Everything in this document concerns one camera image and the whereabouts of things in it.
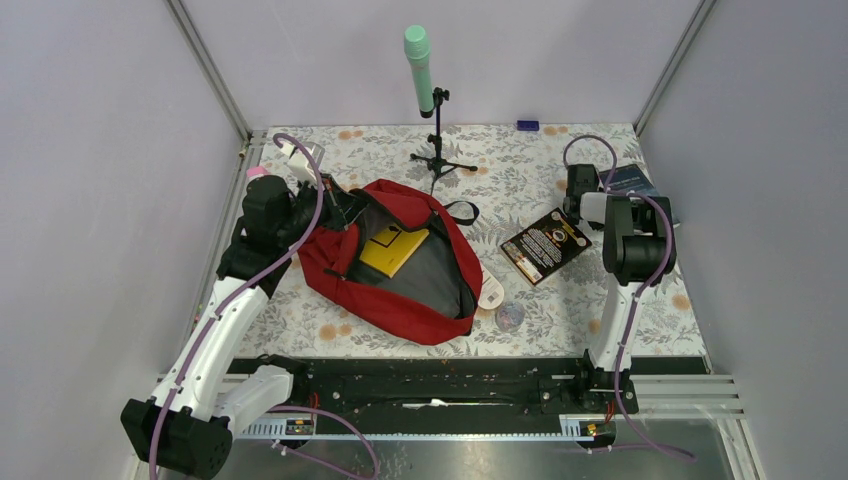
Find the yellow object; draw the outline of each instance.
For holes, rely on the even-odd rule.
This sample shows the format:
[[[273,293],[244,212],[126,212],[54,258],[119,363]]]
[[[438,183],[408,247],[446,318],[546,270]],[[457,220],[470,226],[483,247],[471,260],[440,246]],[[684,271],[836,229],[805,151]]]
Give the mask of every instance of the yellow object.
[[[365,242],[359,259],[389,278],[394,277],[429,234],[426,228],[404,232],[397,225],[391,224]]]

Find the red backpack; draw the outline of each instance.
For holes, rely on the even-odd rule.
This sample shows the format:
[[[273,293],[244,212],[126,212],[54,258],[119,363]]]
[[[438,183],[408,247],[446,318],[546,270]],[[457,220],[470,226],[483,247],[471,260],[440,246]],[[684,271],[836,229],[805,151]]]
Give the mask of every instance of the red backpack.
[[[436,345],[471,331],[480,298],[480,260],[456,219],[435,198],[377,180],[351,190],[367,206],[348,230],[317,228],[298,254],[306,283],[354,315],[401,338]],[[392,223],[430,234],[391,278],[359,260],[365,242]]]

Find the microphone head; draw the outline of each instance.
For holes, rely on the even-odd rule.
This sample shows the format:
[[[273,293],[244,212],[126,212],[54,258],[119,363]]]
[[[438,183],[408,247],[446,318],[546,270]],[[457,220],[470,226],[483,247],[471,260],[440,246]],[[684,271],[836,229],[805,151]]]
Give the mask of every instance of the microphone head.
[[[430,59],[430,38],[421,25],[413,25],[403,35],[403,51],[409,63],[426,63]]]

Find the tabletop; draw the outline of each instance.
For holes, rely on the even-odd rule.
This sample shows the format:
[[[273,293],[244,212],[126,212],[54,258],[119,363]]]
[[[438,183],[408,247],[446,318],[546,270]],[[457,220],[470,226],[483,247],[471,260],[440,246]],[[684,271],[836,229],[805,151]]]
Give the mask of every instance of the tabletop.
[[[434,128],[416,126],[276,127],[301,141],[325,149],[321,171],[347,189],[385,178],[428,191],[431,172],[410,153],[432,156],[426,142]],[[607,296],[601,259],[603,234],[584,229],[592,246],[558,272],[533,287],[500,251],[500,244],[555,207],[566,187],[562,152],[572,138],[591,133],[605,138],[619,165],[638,164],[650,175],[639,142],[629,124],[544,125],[539,132],[517,131],[513,125],[456,125],[443,129],[443,156],[478,167],[456,170],[435,186],[443,204],[469,200],[480,218],[461,227],[481,262],[503,284],[507,301],[525,310],[523,324],[506,333],[495,324],[495,311],[478,309],[470,336],[436,346],[395,337],[350,314],[309,288],[295,256],[263,313],[242,340],[239,355],[263,353],[294,357],[553,357],[579,356],[600,331]],[[273,143],[265,145],[261,165],[294,179]],[[577,142],[569,163],[593,163],[599,170],[612,164],[609,151],[596,140]],[[659,288],[642,297],[642,320],[633,355],[704,355],[679,266]]]

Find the black strap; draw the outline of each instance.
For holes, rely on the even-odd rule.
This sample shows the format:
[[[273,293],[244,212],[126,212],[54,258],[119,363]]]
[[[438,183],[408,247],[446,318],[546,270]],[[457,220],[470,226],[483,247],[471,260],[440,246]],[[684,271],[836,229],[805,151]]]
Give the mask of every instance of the black strap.
[[[473,203],[467,200],[457,200],[456,202],[451,202],[445,205],[445,210],[449,210],[450,207],[456,205],[457,203],[467,203],[468,205],[471,205],[471,211],[474,212],[474,216],[471,218],[456,218],[451,215],[453,221],[456,222],[457,225],[462,225],[463,227],[469,227],[474,224],[474,222],[477,221],[477,217],[480,216],[480,209],[477,208],[477,205],[474,205]]]

